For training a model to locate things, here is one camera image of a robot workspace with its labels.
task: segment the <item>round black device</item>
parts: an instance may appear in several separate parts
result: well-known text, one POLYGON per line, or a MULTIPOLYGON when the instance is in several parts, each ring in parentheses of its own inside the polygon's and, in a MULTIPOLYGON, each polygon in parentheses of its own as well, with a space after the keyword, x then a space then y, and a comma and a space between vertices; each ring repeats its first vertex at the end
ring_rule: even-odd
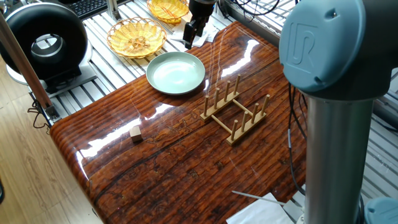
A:
MULTIPOLYGON (((79 64, 86 53, 87 34, 81 20, 65 5, 28 4, 14 9, 6 20, 38 78, 48 86, 81 74, 79 64), (43 41, 47 47, 40 47, 43 41)), ((0 54, 18 72, 2 44, 0 54)))

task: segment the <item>ur logo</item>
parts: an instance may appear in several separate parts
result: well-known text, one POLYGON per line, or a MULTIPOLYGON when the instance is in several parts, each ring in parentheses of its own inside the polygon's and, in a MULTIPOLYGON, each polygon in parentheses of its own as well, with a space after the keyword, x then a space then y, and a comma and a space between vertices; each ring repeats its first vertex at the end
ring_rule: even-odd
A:
POLYGON ((287 63, 304 72, 311 73, 313 68, 313 54, 311 54, 315 45, 315 34, 317 27, 291 23, 289 47, 287 53, 287 63))

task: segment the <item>metal rod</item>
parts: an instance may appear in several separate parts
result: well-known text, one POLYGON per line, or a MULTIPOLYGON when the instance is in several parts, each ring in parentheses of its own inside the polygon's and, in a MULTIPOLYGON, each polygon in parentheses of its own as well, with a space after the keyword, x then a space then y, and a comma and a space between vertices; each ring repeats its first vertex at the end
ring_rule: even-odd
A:
POLYGON ((246 193, 242 193, 242 192, 237 192, 237 191, 235 191, 235 190, 233 190, 232 193, 238 194, 238 195, 243 195, 243 196, 246 196, 246 197, 251 197, 251 198, 259 199, 259 200, 265 200, 265 201, 267 201, 267 202, 276 203, 276 204, 281 205, 281 206, 285 206, 285 205, 286 205, 286 203, 283 203, 283 202, 278 202, 278 201, 274 201, 274 200, 269 200, 269 199, 262 198, 262 197, 258 197, 258 196, 255 196, 255 195, 246 194, 246 193))
POLYGON ((247 118, 248 118, 248 112, 247 111, 245 111, 244 112, 244 115, 243 115, 243 120, 242 120, 242 132, 244 132, 244 126, 246 125, 246 120, 247 120, 247 118))
POLYGON ((264 112, 265 112, 266 107, 268 105, 269 97, 270 97, 270 95, 267 95, 266 99, 264 100, 264 104, 262 105, 262 108, 261 108, 261 116, 264 115, 264 112))
POLYGON ((225 129, 225 131, 227 131, 227 132, 229 132, 230 134, 232 134, 232 131, 231 131, 227 126, 225 126, 225 124, 223 124, 218 118, 216 118, 216 116, 211 115, 211 117, 212 117, 221 127, 223 127, 223 128, 225 129))
POLYGON ((118 2, 116 0, 106 0, 106 3, 108 4, 108 15, 115 21, 121 20, 118 2))
POLYGON ((234 88, 234 95, 236 95, 236 92, 238 90, 238 85, 239 85, 239 81, 241 80, 241 74, 238 75, 238 77, 236 78, 236 83, 235 83, 235 88, 234 88))
POLYGON ((238 120, 234 121, 234 126, 232 127, 232 133, 231 133, 231 141, 234 141, 235 137, 235 131, 236 131, 236 126, 238 125, 238 120))
POLYGON ((356 222, 372 107, 308 97, 306 224, 356 222))
POLYGON ((18 70, 24 76, 27 84, 35 95, 36 100, 44 109, 51 107, 52 103, 49 96, 44 90, 39 78, 32 68, 32 65, 29 63, 25 53, 22 51, 18 41, 16 40, 2 14, 0 14, 0 42, 7 50, 18 70))
POLYGON ((209 103, 209 96, 205 96, 205 110, 203 115, 207 116, 207 104, 209 103))
POLYGON ((229 92, 229 85, 231 84, 231 81, 226 82, 226 89, 225 89, 225 96, 224 96, 224 102, 226 102, 226 98, 228 96, 229 92))
POLYGON ((217 109, 217 103, 218 103, 218 94, 220 93, 220 88, 216 89, 216 95, 215 95, 215 100, 214 100, 214 109, 217 109))
POLYGON ((232 100, 232 102, 234 102, 234 104, 236 104, 236 106, 240 107, 242 110, 248 112, 250 114, 250 116, 253 116, 253 113, 251 111, 249 111, 247 108, 245 108, 242 104, 240 104, 238 101, 236 101, 235 99, 232 100))

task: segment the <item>wooden floor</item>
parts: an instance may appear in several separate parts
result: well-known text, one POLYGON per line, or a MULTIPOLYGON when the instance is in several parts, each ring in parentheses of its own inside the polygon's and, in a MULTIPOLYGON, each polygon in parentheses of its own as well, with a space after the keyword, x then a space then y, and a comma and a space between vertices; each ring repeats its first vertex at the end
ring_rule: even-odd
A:
MULTIPOLYGON (((1 224, 102 223, 46 129, 32 126, 27 87, 11 80, 0 57, 1 224)), ((37 124, 43 124, 40 115, 37 124)))

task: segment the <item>keyboard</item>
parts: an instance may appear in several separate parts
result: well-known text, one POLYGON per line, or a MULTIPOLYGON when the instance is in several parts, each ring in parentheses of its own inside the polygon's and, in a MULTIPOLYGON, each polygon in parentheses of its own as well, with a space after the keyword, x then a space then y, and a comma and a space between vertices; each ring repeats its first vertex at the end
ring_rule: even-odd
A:
POLYGON ((80 0, 67 6, 76 13, 79 19, 86 19, 108 8, 105 0, 80 0))

